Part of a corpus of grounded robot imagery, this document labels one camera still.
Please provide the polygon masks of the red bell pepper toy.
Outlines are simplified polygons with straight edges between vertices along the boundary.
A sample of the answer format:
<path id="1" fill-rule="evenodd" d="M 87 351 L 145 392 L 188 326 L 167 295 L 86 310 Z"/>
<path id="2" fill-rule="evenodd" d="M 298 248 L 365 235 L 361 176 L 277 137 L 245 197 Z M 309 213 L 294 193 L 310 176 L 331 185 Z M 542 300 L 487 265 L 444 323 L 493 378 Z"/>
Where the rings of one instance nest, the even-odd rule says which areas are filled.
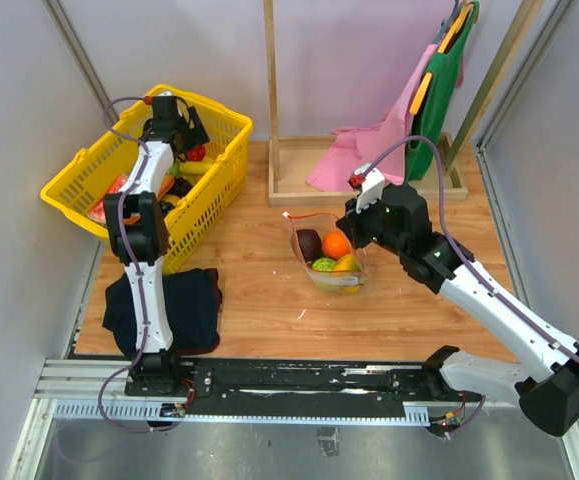
<path id="1" fill-rule="evenodd" d="M 186 153 L 186 160 L 190 162 L 202 162 L 206 156 L 206 148 L 204 145 L 199 145 L 191 148 Z"/>

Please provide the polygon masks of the round orange toy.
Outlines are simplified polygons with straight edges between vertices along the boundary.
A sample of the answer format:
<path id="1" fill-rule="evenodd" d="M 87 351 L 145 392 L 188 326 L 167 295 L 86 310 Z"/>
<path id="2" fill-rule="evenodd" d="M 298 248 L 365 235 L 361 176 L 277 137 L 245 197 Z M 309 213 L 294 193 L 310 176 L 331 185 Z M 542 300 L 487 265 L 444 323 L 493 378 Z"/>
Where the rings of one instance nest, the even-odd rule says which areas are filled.
<path id="1" fill-rule="evenodd" d="M 350 248 L 346 236 L 340 231 L 332 231 L 322 239 L 322 252 L 325 257 L 338 260 L 349 254 Z"/>

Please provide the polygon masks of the orange fruit toy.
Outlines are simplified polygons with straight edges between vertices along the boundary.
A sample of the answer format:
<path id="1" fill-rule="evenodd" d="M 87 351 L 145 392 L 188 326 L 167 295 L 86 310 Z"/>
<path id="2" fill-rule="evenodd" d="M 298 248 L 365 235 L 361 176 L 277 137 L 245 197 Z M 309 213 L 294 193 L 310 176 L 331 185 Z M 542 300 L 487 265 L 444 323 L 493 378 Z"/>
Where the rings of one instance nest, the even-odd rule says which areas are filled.
<path id="1" fill-rule="evenodd" d="M 361 268 L 356 262 L 353 254 L 346 254 L 340 257 L 332 267 L 332 272 L 358 272 Z"/>

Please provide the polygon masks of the clear zip top bag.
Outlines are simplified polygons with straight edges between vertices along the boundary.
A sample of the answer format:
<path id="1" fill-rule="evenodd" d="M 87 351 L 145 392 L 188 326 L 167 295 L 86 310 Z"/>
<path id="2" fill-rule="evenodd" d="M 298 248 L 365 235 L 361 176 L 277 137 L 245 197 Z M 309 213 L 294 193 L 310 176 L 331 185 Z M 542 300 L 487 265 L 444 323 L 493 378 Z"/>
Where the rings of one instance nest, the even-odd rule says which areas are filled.
<path id="1" fill-rule="evenodd" d="M 361 256 L 337 227 L 331 213 L 293 215 L 284 212 L 293 255 L 310 280 L 320 289 L 336 294 L 360 292 L 368 280 Z"/>

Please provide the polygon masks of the green custard apple toy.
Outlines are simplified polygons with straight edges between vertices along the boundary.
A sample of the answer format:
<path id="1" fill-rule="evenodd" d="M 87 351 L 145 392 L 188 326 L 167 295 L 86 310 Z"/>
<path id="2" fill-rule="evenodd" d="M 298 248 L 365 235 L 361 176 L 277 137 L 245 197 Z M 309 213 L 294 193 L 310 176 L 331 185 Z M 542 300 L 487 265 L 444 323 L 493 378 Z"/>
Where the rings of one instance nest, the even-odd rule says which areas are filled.
<path id="1" fill-rule="evenodd" d="M 328 257 L 322 257 L 311 264 L 311 269 L 317 272 L 331 272 L 336 267 L 337 261 Z"/>

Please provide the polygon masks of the purple mangosteen toy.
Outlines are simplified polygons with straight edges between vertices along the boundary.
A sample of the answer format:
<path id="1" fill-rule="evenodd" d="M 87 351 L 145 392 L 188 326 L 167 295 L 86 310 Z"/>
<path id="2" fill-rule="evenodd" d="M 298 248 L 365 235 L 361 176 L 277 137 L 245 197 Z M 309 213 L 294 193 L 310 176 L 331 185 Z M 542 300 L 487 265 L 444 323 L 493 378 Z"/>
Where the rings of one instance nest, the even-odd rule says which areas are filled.
<path id="1" fill-rule="evenodd" d="M 298 246 L 306 263 L 315 262 L 323 256 L 322 240 L 314 229 L 296 231 Z"/>

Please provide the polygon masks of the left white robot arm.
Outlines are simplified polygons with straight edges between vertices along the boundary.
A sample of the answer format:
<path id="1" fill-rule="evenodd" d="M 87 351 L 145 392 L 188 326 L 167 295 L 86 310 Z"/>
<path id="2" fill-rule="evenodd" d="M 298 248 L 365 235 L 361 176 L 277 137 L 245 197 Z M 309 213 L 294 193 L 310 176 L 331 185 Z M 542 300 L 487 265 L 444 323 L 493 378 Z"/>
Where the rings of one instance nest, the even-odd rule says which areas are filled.
<path id="1" fill-rule="evenodd" d="M 173 396 L 189 382 L 183 379 L 173 346 L 163 286 L 169 234 L 158 193 L 174 161 L 192 142 L 207 138 L 194 109 L 171 92 L 135 99 L 151 108 L 152 117 L 138 137 L 109 131 L 137 144 L 137 160 L 118 192 L 103 198 L 112 252 L 124 266 L 136 323 L 136 353 L 127 373 L 128 395 Z"/>

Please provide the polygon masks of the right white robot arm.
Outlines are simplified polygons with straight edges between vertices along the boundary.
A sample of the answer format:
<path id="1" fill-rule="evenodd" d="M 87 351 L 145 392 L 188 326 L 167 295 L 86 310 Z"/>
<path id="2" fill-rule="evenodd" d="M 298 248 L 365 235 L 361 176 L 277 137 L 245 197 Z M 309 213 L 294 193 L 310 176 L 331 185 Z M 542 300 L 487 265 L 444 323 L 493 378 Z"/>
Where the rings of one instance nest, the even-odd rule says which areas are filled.
<path id="1" fill-rule="evenodd" d="M 455 391 L 499 400 L 563 436 L 579 419 L 579 341 L 511 295 L 449 234 L 434 231 L 413 187 L 359 176 L 351 185 L 358 195 L 336 224 L 352 245 L 395 254 L 410 278 L 469 313 L 515 355 L 510 363 L 442 346 L 423 364 L 424 392 L 435 400 Z"/>

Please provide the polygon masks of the pink garment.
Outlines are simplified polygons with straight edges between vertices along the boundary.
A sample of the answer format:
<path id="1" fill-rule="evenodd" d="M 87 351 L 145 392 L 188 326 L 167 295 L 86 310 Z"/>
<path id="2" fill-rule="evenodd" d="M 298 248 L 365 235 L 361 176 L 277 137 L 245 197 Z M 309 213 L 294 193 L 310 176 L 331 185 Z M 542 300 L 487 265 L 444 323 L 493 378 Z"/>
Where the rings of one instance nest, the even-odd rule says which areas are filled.
<path id="1" fill-rule="evenodd" d="M 434 43 L 426 47 L 400 96 L 380 122 L 369 127 L 342 127 L 332 131 L 336 138 L 307 177 L 309 186 L 324 192 L 350 191 L 348 180 L 356 169 L 373 162 L 411 132 L 410 104 L 436 50 Z"/>

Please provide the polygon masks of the wooden clothes rack base tray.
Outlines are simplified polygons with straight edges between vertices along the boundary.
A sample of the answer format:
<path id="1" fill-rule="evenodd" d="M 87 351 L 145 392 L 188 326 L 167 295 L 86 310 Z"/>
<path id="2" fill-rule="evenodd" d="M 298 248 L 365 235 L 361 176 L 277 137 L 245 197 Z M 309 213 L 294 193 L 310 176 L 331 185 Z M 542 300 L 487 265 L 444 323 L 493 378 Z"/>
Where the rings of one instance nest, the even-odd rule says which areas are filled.
<path id="1" fill-rule="evenodd" d="M 269 139 L 269 204 L 281 207 L 324 207 L 345 203 L 359 196 L 366 205 L 378 198 L 379 174 L 372 171 L 365 185 L 357 191 L 323 192 L 307 184 L 308 175 L 327 153 L 336 137 L 334 135 L 272 136 Z M 460 168 L 452 166 L 440 177 L 437 165 L 432 165 L 421 180 L 411 186 L 428 201 L 439 194 L 446 201 L 462 201 L 469 190 Z"/>

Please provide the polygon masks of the yellow plastic shopping basket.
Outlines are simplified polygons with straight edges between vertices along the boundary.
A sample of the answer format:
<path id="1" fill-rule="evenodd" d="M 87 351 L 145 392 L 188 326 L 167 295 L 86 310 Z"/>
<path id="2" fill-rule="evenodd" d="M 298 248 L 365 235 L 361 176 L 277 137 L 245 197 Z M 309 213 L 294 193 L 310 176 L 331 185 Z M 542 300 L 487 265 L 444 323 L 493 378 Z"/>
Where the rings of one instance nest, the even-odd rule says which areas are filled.
<path id="1" fill-rule="evenodd" d="M 208 131 L 204 162 L 210 169 L 198 177 L 192 190 L 165 217 L 170 249 L 164 272 L 173 274 L 198 246 L 246 182 L 250 118 L 202 95 L 158 84 L 149 95 L 170 92 L 196 108 Z M 108 241 L 106 227 L 88 217 L 121 174 L 128 175 L 138 160 L 138 145 L 107 132 L 92 146 L 81 149 L 40 191 L 47 204 L 71 222 Z"/>

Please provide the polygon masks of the green garment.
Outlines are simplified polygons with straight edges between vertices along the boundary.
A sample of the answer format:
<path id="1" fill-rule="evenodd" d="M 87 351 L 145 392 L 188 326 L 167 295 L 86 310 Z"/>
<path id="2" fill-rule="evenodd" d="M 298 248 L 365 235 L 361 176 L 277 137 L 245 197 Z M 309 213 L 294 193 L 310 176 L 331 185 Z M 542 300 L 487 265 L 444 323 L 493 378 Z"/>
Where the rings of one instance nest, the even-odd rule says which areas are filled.
<path id="1" fill-rule="evenodd" d="M 463 3 L 457 18 L 450 24 L 430 58 L 410 105 L 409 111 L 413 115 L 410 135 L 424 136 L 438 145 L 450 101 L 458 85 L 467 39 L 478 20 L 479 10 L 478 1 Z M 387 181 L 395 185 L 422 180 L 435 162 L 431 149 L 419 140 L 408 142 L 396 149 L 395 153 L 404 154 L 404 174 L 401 178 L 387 175 L 387 160 L 379 165 Z"/>

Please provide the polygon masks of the left wooden rack post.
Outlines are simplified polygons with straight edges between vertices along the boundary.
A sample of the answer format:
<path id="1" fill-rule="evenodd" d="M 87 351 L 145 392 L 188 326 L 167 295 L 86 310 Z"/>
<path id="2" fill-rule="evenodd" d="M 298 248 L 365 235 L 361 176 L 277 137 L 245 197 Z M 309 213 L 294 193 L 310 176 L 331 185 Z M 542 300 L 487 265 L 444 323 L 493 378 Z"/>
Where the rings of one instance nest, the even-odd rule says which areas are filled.
<path id="1" fill-rule="evenodd" d="M 274 2 L 272 0 L 263 0 L 263 13 L 271 126 L 269 168 L 271 183 L 270 190 L 273 191 L 275 189 L 276 181 L 280 179 L 280 135 L 276 77 Z"/>

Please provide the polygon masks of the wooden rack post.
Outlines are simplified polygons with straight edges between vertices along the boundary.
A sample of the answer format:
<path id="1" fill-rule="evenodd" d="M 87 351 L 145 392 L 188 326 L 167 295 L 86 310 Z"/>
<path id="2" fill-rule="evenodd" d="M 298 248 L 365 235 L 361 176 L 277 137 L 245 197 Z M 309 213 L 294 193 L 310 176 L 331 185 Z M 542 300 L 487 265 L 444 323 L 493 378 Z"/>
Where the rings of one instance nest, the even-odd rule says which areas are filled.
<path id="1" fill-rule="evenodd" d="M 520 47 L 525 41 L 526 36 L 533 27 L 543 5 L 543 0 L 522 0 L 520 2 L 460 129 L 451 144 L 450 150 L 443 159 L 444 171 L 440 175 L 441 178 L 444 178 L 447 173 L 451 174 L 453 172 L 454 161 L 463 144 L 471 138 L 481 122 L 494 95 L 499 90 L 504 77 L 516 58 Z"/>
<path id="2" fill-rule="evenodd" d="M 271 126 L 269 168 L 271 183 L 270 190 L 273 191 L 275 189 L 276 181 L 280 179 L 280 135 L 276 77 L 274 2 L 272 0 L 263 0 L 263 13 Z"/>

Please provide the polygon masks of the right wooden rack post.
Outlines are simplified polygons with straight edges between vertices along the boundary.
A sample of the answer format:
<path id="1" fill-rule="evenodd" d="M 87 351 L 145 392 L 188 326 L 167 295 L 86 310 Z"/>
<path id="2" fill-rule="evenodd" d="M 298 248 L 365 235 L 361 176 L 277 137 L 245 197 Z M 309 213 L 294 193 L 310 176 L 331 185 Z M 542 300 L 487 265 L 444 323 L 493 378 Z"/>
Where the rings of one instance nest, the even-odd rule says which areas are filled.
<path id="1" fill-rule="evenodd" d="M 440 175 L 441 178 L 444 178 L 447 173 L 451 174 L 453 172 L 454 161 L 463 144 L 471 138 L 481 122 L 494 95 L 499 90 L 504 77 L 516 58 L 520 47 L 525 41 L 526 36 L 533 27 L 543 5 L 543 0 L 522 0 L 520 2 L 460 129 L 451 144 L 450 150 L 443 159 L 444 171 Z"/>

